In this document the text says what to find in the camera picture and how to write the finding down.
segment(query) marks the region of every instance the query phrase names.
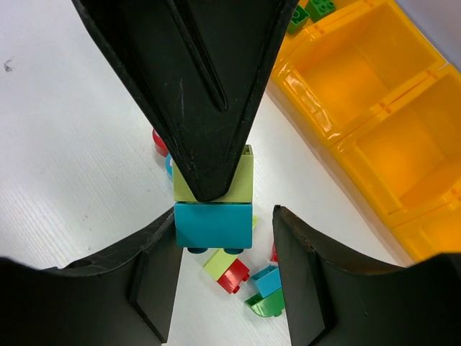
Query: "table surface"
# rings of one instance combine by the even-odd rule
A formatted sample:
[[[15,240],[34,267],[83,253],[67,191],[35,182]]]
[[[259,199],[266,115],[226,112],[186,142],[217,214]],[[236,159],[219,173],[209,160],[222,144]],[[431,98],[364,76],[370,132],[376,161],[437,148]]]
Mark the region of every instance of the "table surface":
[[[151,125],[71,2],[1,2],[0,62],[9,68],[0,70],[0,255],[63,267],[157,218],[174,202],[172,186]],[[398,262],[267,95],[248,142],[260,221],[241,258],[252,270],[267,265],[276,204],[357,251]],[[209,256],[184,252],[168,345],[288,345],[285,314],[254,315],[243,304],[252,287],[228,295],[201,268]]]

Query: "green block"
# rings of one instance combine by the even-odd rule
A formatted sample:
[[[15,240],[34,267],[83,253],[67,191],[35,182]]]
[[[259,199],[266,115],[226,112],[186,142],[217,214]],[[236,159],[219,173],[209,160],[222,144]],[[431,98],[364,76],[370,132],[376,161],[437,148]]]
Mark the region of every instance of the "green block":
[[[305,10],[309,12],[310,18],[316,23],[330,13],[335,12],[336,7],[330,0],[309,0],[308,4],[305,5]]]
[[[300,5],[297,5],[295,13],[293,13],[293,17],[288,24],[287,32],[294,35],[303,28],[308,19],[309,13],[307,13]]]
[[[189,189],[178,166],[173,162],[174,200],[177,202],[197,202]],[[237,166],[228,193],[214,200],[214,203],[251,203],[253,201],[253,151],[246,145]]]
[[[285,300],[283,299],[281,288],[266,298],[262,298],[261,294],[258,293],[246,300],[245,304],[248,305],[256,315],[261,317],[278,317],[282,314],[282,310],[285,309]]]
[[[224,249],[219,249],[214,253],[213,256],[203,265],[205,272],[218,281],[223,276],[224,272],[232,265],[233,261],[236,260],[237,254],[226,254]]]

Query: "toy building block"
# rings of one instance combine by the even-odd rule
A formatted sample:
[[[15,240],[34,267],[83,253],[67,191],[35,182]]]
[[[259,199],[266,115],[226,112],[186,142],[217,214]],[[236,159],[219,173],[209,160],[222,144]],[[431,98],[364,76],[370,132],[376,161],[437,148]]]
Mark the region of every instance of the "toy building block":
[[[231,253],[250,249],[253,205],[226,203],[176,203],[174,220],[179,247],[191,252],[216,248]]]
[[[237,293],[240,290],[239,284],[250,278],[250,269],[239,259],[233,261],[230,267],[218,279],[218,283],[228,292]]]
[[[173,180],[173,158],[171,157],[171,154],[166,156],[165,168],[166,173],[168,174],[168,178]]]
[[[299,32],[309,19],[309,13],[301,6],[297,6],[293,17],[288,24],[287,32],[294,35]]]
[[[253,201],[253,160],[251,146],[246,145],[229,191],[213,203],[251,203]],[[175,163],[173,163],[173,186],[175,201],[197,202]]]
[[[253,275],[251,279],[254,281],[262,298],[266,298],[282,288],[279,268],[274,265],[261,270]]]
[[[277,262],[277,250],[275,249],[275,243],[272,243],[272,257],[271,262]]]
[[[153,138],[153,142],[156,145],[157,152],[162,156],[168,155],[168,149],[167,149],[164,141],[158,135],[156,129],[152,130],[152,138]]]
[[[305,10],[310,14],[310,18],[312,18],[313,22],[316,23],[330,13],[335,12],[336,7],[330,0],[309,0],[308,4],[305,6]]]
[[[285,309],[285,300],[283,299],[281,288],[266,298],[262,298],[261,294],[258,293],[247,299],[245,304],[256,315],[261,317],[278,317],[282,315],[282,310]]]
[[[213,279],[218,281],[236,259],[236,254],[228,254],[224,249],[219,249],[203,265],[203,269],[205,269],[205,272],[210,274]]]

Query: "yellow-green block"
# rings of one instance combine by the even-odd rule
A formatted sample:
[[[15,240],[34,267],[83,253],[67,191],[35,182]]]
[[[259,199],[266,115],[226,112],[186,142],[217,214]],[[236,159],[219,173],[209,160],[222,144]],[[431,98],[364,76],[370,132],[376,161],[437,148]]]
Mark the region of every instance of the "yellow-green block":
[[[229,191],[214,203],[251,203],[253,201],[253,150],[246,145],[237,166]],[[177,165],[173,162],[174,200],[197,202]]]
[[[224,249],[219,249],[210,257],[203,268],[213,279],[218,281],[218,279],[223,276],[224,272],[232,265],[233,261],[236,260],[237,256],[237,254],[226,254]]]

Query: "blue round block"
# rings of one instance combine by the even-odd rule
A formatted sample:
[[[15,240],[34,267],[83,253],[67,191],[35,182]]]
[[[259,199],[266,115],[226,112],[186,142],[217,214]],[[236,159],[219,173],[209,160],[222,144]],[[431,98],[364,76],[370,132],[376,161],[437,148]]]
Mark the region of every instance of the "blue round block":
[[[171,154],[166,156],[165,168],[166,173],[168,173],[168,178],[173,179],[173,158],[171,157]]]

